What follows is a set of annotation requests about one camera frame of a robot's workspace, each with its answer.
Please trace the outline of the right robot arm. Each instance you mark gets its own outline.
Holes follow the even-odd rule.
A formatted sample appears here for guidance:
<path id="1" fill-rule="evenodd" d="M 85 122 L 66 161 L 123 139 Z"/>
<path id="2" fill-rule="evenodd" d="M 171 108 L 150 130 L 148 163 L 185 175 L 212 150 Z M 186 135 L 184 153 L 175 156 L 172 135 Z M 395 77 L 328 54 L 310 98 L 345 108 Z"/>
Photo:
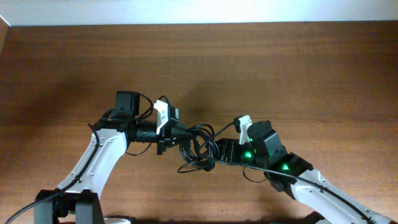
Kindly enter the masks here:
<path id="1" fill-rule="evenodd" d="M 258 169 L 278 192 L 314 209 L 315 223 L 393 223 L 331 184 L 305 159 L 287 152 L 270 121 L 240 124 L 239 139 L 216 141 L 220 163 Z"/>

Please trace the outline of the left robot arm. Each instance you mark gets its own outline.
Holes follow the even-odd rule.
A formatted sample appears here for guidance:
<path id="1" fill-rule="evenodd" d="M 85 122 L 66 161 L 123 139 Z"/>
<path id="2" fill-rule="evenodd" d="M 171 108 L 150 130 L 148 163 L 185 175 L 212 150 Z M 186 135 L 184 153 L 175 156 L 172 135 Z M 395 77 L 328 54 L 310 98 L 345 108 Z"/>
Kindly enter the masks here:
<path id="1" fill-rule="evenodd" d="M 35 223 L 59 223 L 74 215 L 75 223 L 134 223 L 134 217 L 103 215 L 100 197 L 118 160 L 132 142 L 156 144 L 158 154 L 194 138 L 180 125 L 178 109 L 166 101 L 151 102 L 139 112 L 144 95 L 118 91 L 114 108 L 90 126 L 91 141 L 69 175 L 54 190 L 41 190 L 35 199 Z"/>

